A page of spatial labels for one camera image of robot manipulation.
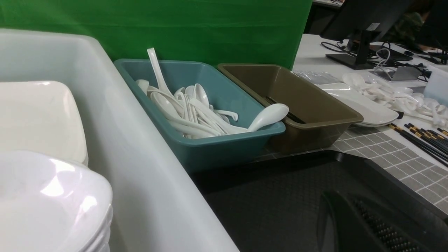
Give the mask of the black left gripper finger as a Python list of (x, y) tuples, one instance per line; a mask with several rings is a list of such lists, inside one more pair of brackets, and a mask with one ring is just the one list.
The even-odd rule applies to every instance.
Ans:
[(320, 252), (447, 251), (447, 226), (429, 212), (334, 190), (320, 197), (316, 236)]

